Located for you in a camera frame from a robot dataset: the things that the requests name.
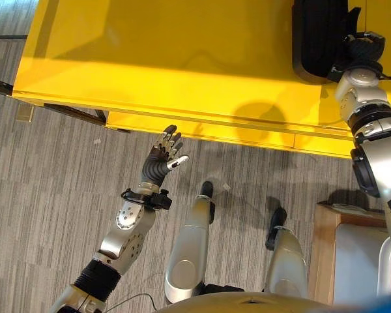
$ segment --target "robot forearm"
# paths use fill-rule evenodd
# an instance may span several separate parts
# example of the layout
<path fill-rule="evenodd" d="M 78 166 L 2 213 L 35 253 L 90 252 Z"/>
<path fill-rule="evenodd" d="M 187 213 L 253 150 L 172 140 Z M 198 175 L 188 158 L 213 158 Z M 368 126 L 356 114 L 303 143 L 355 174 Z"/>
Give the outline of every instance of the robot forearm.
<path fill-rule="evenodd" d="M 116 215 L 100 248 L 75 283 L 69 285 L 51 307 L 50 312 L 101 313 L 106 300 L 122 275 L 138 258 L 147 232 L 155 221 L 155 211 L 169 209 L 168 191 L 160 186 L 169 171 L 188 160 L 175 158 L 182 144 L 175 145 L 181 134 L 177 127 L 167 127 L 153 145 L 142 169 L 137 192 L 122 193 L 125 203 Z"/>
<path fill-rule="evenodd" d="M 72 312 L 69 310 L 73 308 L 78 312 L 103 312 L 110 293 L 139 256 L 154 221 L 154 209 L 126 201 L 100 249 L 50 312 Z"/>

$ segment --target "gray carpet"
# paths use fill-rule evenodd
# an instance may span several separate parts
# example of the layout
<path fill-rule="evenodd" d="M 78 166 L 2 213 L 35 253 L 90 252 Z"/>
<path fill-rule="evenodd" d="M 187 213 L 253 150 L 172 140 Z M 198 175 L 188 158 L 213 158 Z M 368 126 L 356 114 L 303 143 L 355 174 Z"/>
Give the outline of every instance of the gray carpet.
<path fill-rule="evenodd" d="M 14 3 L 0 4 L 0 35 L 29 28 L 36 1 Z M 23 42 L 0 41 L 0 79 L 13 82 L 22 49 Z M 15 122 L 17 104 L 0 95 L 0 312 L 46 312 L 98 248 L 122 205 L 120 193 L 138 184 L 155 135 L 120 133 L 41 108 L 31 124 Z M 308 263 L 317 202 L 368 206 L 366 197 L 354 191 L 349 160 L 183 142 L 182 151 L 191 159 L 163 186 L 170 190 L 172 208 L 157 212 L 141 256 L 109 306 L 139 292 L 152 294 L 158 308 L 166 305 L 169 254 L 206 179 L 216 187 L 206 282 L 247 291 L 263 288 L 271 257 L 265 250 L 266 228 L 279 201 Z M 148 299 L 136 298 L 112 312 L 150 311 Z"/>

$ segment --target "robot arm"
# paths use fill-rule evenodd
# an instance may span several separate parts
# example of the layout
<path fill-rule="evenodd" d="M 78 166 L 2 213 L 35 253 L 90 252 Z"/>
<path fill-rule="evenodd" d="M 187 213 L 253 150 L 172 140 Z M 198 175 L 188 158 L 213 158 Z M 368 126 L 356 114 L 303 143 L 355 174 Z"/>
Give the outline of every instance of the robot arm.
<path fill-rule="evenodd" d="M 351 127 L 353 169 L 360 188 L 381 198 L 391 237 L 391 105 L 374 71 L 346 71 L 336 89 L 341 116 Z"/>
<path fill-rule="evenodd" d="M 84 268 L 75 283 L 69 285 L 51 307 L 50 312 L 101 313 L 106 300 L 115 289 L 121 276 L 138 258 L 147 232 L 155 221 L 157 209 L 169 209 L 168 191 L 160 186 L 165 176 L 175 167 L 188 160 L 188 156 L 175 158 L 182 147 L 176 145 L 181 134 L 173 136 L 177 127 L 167 127 L 151 149 L 142 169 L 137 192 L 127 189 L 122 193 L 125 200 L 115 222 Z"/>

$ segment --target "yellow table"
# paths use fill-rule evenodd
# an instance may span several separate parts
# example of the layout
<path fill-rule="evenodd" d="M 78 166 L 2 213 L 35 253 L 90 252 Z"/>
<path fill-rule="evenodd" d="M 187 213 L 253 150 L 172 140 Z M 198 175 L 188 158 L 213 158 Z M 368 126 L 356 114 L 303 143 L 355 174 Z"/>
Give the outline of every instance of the yellow table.
<path fill-rule="evenodd" d="M 335 84 L 291 67 L 289 0 L 41 0 L 12 96 L 109 111 L 107 127 L 349 157 Z M 391 0 L 362 7 L 358 30 L 386 37 Z M 391 101 L 391 82 L 382 82 Z"/>

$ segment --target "silver robot arm segment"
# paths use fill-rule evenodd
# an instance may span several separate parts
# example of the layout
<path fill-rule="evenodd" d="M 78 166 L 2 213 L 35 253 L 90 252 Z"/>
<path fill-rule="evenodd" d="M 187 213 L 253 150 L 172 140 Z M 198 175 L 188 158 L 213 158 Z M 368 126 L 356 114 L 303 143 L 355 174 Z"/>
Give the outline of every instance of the silver robot arm segment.
<path fill-rule="evenodd" d="M 391 105 L 378 83 L 371 70 L 348 70 L 336 99 L 354 136 L 351 156 L 356 178 L 364 192 L 382 199 L 391 237 Z"/>

